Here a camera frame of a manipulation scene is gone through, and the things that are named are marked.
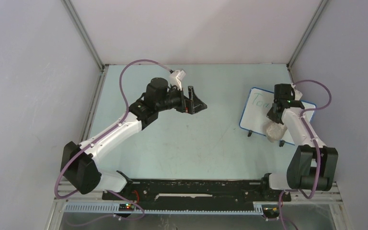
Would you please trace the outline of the grey eraser sponge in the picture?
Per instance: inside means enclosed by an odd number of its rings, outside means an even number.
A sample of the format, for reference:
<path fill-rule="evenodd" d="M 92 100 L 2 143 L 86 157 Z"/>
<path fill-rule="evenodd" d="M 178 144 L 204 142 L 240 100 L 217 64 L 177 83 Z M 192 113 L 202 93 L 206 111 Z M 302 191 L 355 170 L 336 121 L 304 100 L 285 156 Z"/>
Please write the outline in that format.
<path fill-rule="evenodd" d="M 269 121 L 263 126 L 264 134 L 270 142 L 282 140 L 287 131 L 284 124 Z"/>

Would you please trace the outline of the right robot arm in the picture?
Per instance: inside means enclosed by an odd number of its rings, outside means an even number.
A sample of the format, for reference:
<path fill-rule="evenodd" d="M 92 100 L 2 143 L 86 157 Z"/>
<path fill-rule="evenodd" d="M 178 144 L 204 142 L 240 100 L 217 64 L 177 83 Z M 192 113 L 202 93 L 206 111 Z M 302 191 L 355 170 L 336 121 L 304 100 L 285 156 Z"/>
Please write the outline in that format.
<path fill-rule="evenodd" d="M 328 147 L 316 134 L 306 116 L 316 109 L 305 107 L 297 95 L 294 84 L 276 84 L 272 107 L 266 115 L 287 128 L 297 147 L 284 178 L 286 189 L 329 191 L 334 182 L 338 151 Z"/>

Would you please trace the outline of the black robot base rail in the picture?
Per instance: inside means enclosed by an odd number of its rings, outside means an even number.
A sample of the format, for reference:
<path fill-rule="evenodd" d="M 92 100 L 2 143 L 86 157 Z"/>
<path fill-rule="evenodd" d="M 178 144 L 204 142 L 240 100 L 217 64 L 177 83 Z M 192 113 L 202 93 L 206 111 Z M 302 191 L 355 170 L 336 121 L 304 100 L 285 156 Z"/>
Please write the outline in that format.
<path fill-rule="evenodd" d="M 113 195 L 103 192 L 103 200 L 122 196 L 137 201 L 145 210 L 246 211 L 259 202 L 278 204 L 280 190 L 260 180 L 162 180 L 132 179 Z"/>

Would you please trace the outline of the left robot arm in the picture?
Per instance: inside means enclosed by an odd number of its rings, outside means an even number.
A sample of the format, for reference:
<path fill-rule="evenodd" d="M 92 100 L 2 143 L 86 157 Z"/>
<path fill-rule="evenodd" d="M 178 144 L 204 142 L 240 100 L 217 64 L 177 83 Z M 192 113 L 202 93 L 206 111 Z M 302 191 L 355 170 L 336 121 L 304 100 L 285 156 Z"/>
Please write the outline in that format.
<path fill-rule="evenodd" d="M 128 199 L 132 195 L 128 177 L 121 171 L 101 170 L 99 163 L 116 146 L 158 119 L 160 112 L 170 109 L 193 115 L 207 109 L 207 105 L 196 96 L 193 86 L 188 86 L 188 96 L 185 96 L 166 79 L 153 78 L 145 92 L 116 122 L 91 139 L 79 144 L 71 141 L 64 146 L 61 176 L 82 195 L 99 188 L 113 191 L 120 199 Z"/>

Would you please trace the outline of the blue framed small whiteboard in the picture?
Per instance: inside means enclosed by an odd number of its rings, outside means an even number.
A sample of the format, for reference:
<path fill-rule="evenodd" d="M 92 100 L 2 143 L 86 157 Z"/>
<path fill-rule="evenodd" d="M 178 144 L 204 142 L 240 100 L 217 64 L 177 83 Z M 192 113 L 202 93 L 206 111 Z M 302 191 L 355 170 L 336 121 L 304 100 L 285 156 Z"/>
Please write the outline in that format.
<path fill-rule="evenodd" d="M 271 121 L 267 118 L 266 114 L 272 107 L 273 100 L 273 92 L 253 87 L 250 90 L 240 119 L 240 128 L 266 136 L 263 131 L 263 126 Z M 280 141 L 285 141 L 288 144 L 297 146 L 308 144 L 314 147 L 312 137 L 303 124 L 300 113 L 301 109 L 299 108 L 287 112 L 286 124 L 291 125 L 291 128 L 287 128 L 285 135 Z"/>

